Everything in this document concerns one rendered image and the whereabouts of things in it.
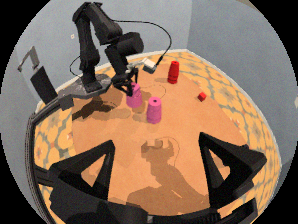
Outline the small red cube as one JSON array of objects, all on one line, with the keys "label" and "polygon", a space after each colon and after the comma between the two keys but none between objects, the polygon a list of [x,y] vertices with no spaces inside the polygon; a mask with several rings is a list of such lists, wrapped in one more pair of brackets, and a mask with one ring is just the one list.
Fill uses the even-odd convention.
[{"label": "small red cube", "polygon": [[[204,99],[203,99],[203,98],[204,98]],[[204,101],[205,98],[206,98],[206,95],[205,95],[203,92],[200,93],[200,94],[198,95],[198,99],[199,99],[200,101]]]}]

